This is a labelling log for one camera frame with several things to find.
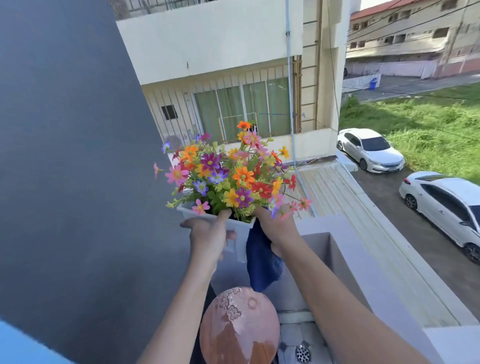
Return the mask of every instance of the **corrugated roof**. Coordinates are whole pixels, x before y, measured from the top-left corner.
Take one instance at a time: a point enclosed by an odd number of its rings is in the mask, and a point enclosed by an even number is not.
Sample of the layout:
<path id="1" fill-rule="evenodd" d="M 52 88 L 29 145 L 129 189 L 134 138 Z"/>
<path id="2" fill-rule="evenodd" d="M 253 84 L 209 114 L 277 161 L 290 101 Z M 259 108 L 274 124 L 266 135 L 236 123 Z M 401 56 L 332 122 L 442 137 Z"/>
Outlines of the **corrugated roof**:
<path id="1" fill-rule="evenodd" d="M 349 220 L 423 328 L 479 324 L 337 160 L 301 167 L 299 172 L 317 214 L 342 214 Z M 294 195 L 305 198 L 299 183 Z M 301 211 L 295 218 L 311 216 Z"/>
<path id="2" fill-rule="evenodd" d="M 423 0 L 392 0 L 384 2 L 383 4 L 372 6 L 371 8 L 360 10 L 359 12 L 354 12 L 350 16 L 350 20 L 356 20 L 359 18 L 363 18 L 365 16 L 371 16 L 377 14 L 379 12 L 384 12 L 385 10 L 393 10 L 396 8 L 400 8 L 402 6 L 408 5 L 413 2 L 419 2 Z"/>

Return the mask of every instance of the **grass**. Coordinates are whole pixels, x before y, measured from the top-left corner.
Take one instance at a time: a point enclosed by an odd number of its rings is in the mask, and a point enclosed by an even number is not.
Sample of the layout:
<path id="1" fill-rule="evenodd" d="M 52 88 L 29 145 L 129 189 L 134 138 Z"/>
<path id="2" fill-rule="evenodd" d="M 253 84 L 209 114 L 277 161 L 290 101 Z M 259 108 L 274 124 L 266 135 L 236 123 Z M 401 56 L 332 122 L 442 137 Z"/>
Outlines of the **grass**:
<path id="1" fill-rule="evenodd" d="M 383 134 L 412 170 L 480 184 L 480 83 L 362 104 L 352 97 L 342 107 L 339 128 L 352 127 Z"/>

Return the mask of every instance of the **gray wall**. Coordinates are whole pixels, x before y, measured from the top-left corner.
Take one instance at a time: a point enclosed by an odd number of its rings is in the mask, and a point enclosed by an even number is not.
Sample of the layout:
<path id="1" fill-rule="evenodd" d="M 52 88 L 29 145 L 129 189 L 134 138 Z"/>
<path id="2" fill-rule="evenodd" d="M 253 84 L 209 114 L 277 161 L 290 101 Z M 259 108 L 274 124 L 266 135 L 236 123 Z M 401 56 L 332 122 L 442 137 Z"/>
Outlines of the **gray wall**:
<path id="1" fill-rule="evenodd" d="M 189 243 L 107 0 L 2 1 L 0 69 L 0 317 L 78 363 L 133 363 Z"/>

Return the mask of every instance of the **white fence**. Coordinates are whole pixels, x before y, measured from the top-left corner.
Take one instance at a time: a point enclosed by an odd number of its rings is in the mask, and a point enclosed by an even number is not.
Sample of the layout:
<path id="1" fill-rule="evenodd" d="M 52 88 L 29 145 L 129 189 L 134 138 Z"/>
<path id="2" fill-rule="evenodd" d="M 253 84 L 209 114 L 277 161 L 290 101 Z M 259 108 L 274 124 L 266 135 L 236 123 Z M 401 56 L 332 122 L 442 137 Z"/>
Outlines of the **white fence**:
<path id="1" fill-rule="evenodd" d="M 352 77 L 343 80 L 342 82 L 342 92 L 352 92 L 358 90 L 365 90 L 370 87 L 370 82 L 376 78 L 376 86 L 380 85 L 380 79 L 382 78 L 381 73 L 369 74 L 367 76 Z"/>
<path id="2" fill-rule="evenodd" d="M 345 65 L 351 74 L 381 73 L 385 76 L 432 77 L 438 61 L 348 63 Z"/>

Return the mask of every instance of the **forearm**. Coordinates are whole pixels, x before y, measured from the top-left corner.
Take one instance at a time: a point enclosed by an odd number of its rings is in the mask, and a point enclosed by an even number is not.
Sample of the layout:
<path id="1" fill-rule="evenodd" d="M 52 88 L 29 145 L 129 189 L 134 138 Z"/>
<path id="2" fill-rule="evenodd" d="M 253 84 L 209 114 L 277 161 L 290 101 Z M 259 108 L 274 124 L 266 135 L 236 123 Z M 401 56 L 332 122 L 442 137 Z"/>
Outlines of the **forearm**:
<path id="1" fill-rule="evenodd" d="M 302 238 L 285 244 L 282 257 L 339 363 L 428 363 L 363 306 Z"/>
<path id="2" fill-rule="evenodd" d="M 190 362 L 211 274 L 190 264 L 162 323 L 138 364 Z"/>

